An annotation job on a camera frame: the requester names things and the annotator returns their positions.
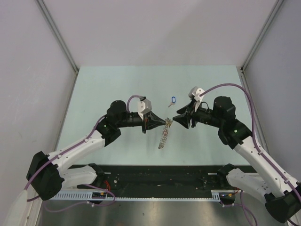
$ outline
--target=metal frame edge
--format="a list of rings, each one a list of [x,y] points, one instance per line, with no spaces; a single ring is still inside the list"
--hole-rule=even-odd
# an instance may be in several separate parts
[[[48,24],[50,30],[52,31],[57,43],[59,44],[59,46],[61,47],[63,53],[65,54],[65,56],[67,57],[72,69],[74,70],[74,72],[76,73],[76,75],[79,72],[79,68],[76,66],[75,61],[63,39],[63,37],[61,36],[61,33],[59,32],[44,0],[35,0],[35,2],[37,3],[37,6],[39,7],[41,14],[44,16],[46,23]]]
[[[274,22],[276,16],[279,14],[281,7],[283,6],[283,3],[286,0],[277,0],[277,2],[275,3],[272,11],[270,12],[267,20],[264,23],[263,28],[261,29],[259,35],[256,38],[255,43],[253,44],[250,52],[248,53],[246,60],[244,61],[243,65],[241,66],[242,71],[244,72],[246,70],[246,68],[248,67],[251,59],[253,58],[254,54],[256,53],[256,50],[258,49],[258,47],[260,46],[261,42],[263,41],[265,35],[268,32],[268,29],[270,28],[271,24]]]
[[[37,199],[32,202],[25,226],[36,226],[42,206],[42,200]]]

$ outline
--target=white wall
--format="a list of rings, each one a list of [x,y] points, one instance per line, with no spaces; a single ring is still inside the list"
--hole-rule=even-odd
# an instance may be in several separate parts
[[[36,152],[54,149],[75,74],[33,0],[0,2],[0,225]]]
[[[276,0],[45,0],[81,66],[241,66]]]
[[[246,69],[269,151],[301,180],[301,1],[285,1]]]

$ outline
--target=cable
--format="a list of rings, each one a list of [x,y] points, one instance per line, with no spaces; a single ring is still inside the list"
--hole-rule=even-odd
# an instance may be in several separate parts
[[[111,186],[110,186],[109,182],[107,180],[105,180],[104,183],[107,185],[107,188],[110,191],[111,190]]]
[[[252,222],[251,222],[249,216],[246,213],[246,206],[243,203],[243,192],[244,192],[243,190],[240,191],[240,203],[241,203],[241,207],[243,208],[243,212],[244,212],[244,215],[245,215],[247,221],[249,222],[250,225],[252,225]]]
[[[110,206],[110,205],[112,205],[116,201],[116,196],[112,192],[110,192],[109,190],[98,188],[98,187],[95,187],[93,185],[85,185],[85,186],[88,186],[88,187],[91,187],[91,188],[94,188],[94,189],[97,189],[97,190],[109,193],[113,197],[113,200],[110,203],[108,203],[108,204],[95,204],[95,203],[92,203],[92,202],[89,202],[89,201],[77,202],[77,203],[75,203],[75,204],[73,204],[71,206],[68,206],[68,207],[60,209],[60,210],[50,210],[50,209],[48,209],[48,207],[46,206],[46,204],[44,204],[44,208],[46,209],[46,211],[48,211],[50,213],[59,213],[59,212],[63,212],[65,210],[71,209],[72,207],[78,206],[78,205],[81,205],[81,204],[91,204],[92,207],[93,206],[103,206],[104,207],[104,206]]]
[[[133,99],[133,98],[139,98],[139,99],[141,99],[143,96],[140,96],[140,95],[132,95],[129,99],[128,99],[128,101],[127,101],[127,112],[129,112],[130,113],[130,102],[131,102],[131,100]]]
[[[278,169],[278,167],[270,159],[268,159],[268,157],[264,153],[261,153],[261,150],[260,150],[260,148],[259,148],[259,146],[257,144],[256,138],[255,138],[254,103],[253,103],[253,100],[252,100],[250,94],[246,91],[246,89],[244,89],[243,87],[241,87],[241,86],[239,86],[237,84],[234,84],[234,83],[224,83],[224,84],[220,84],[220,85],[214,86],[214,87],[206,90],[204,93],[201,93],[199,95],[199,97],[201,97],[201,96],[209,93],[210,91],[212,91],[214,89],[217,89],[217,88],[223,87],[223,86],[234,86],[234,87],[237,87],[237,88],[241,89],[245,93],[245,95],[248,98],[248,101],[249,101],[249,104],[250,104],[250,108],[251,108],[252,134],[253,134],[252,135],[252,140],[253,140],[253,143],[254,143],[254,146],[255,146],[257,152],[273,167],[274,170],[276,170],[276,172],[282,177],[282,179],[290,186],[290,188],[294,191],[294,193],[298,197],[299,202],[301,203],[301,196],[298,193],[298,191],[296,190],[296,188],[292,185],[292,183],[288,180],[288,178]]]
[[[222,204],[222,207],[234,207],[234,206],[242,207],[241,204],[229,204],[229,205],[225,205],[225,204],[222,203],[222,201],[221,201],[221,204]],[[258,222],[257,222],[257,219],[256,219],[255,215],[254,215],[247,207],[245,207],[245,210],[246,210],[249,214],[251,214],[251,216],[253,217],[253,219],[254,219],[254,221],[255,221],[255,226],[258,226]]]
[[[108,190],[108,189],[109,189],[109,186],[108,186],[108,184],[107,184],[106,182],[105,182],[105,184],[107,185],[107,188],[106,188],[106,189]]]
[[[36,197],[33,197],[32,199],[28,199],[27,202],[32,202],[32,201],[35,201],[36,199],[38,199],[40,196],[36,196]]]
[[[93,127],[92,131],[89,133],[89,135],[87,137],[90,137],[93,132],[96,130],[96,127],[98,125],[98,123],[105,117],[105,115],[103,115],[102,117],[100,117],[99,120],[97,120],[95,126]],[[66,154],[67,152],[71,151],[73,148],[76,148],[78,146],[80,146],[82,143],[84,143],[85,140],[83,139],[82,141],[79,141],[77,144],[67,148],[65,151],[60,152],[60,155]],[[54,161],[55,159],[58,158],[58,155],[56,155],[55,157],[53,157],[52,159],[50,159],[49,161],[47,161],[46,163],[44,163],[33,175],[32,177],[28,180],[24,190],[27,190],[29,185],[32,183],[32,181],[36,178],[36,176],[47,166],[49,165],[52,161]]]
[[[239,192],[239,189],[237,187],[235,187],[235,191],[232,193],[228,193],[228,194],[220,194],[220,196],[224,197],[224,196],[232,196],[235,195]]]
[[[205,102],[205,101],[203,101],[203,102],[201,102],[201,106],[202,106],[203,104],[206,104],[206,105],[207,105],[207,110],[208,110],[208,109],[209,109],[209,105],[208,105],[208,103],[207,103],[207,102]]]
[[[298,224],[294,223],[291,219],[288,219],[287,221],[290,222],[293,226],[299,226]]]

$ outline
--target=light green table surface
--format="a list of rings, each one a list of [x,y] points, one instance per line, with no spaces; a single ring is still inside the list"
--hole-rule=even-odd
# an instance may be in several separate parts
[[[116,66],[82,67],[76,81],[58,148],[61,149],[90,132],[114,100],[127,101],[133,94],[146,96],[153,112],[162,119],[172,118],[176,110],[190,102],[194,86],[207,90],[221,83],[240,84],[236,67],[225,66]],[[171,97],[176,104],[167,107]],[[242,91],[222,87],[205,95],[210,108],[217,96],[229,96],[236,115],[248,127],[250,113]],[[137,111],[138,99],[130,110]],[[121,128],[121,136],[109,146],[86,156],[77,164],[109,165],[247,165],[240,155],[221,143],[217,128],[198,123],[186,129],[173,122],[167,143],[158,149],[163,127],[142,133],[141,127]]]

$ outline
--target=small key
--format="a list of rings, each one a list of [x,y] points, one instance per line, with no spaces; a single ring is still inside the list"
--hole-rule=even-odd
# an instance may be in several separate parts
[[[168,107],[170,107],[171,105],[175,105],[175,103],[173,103],[173,102],[170,102],[170,105],[169,105]]]

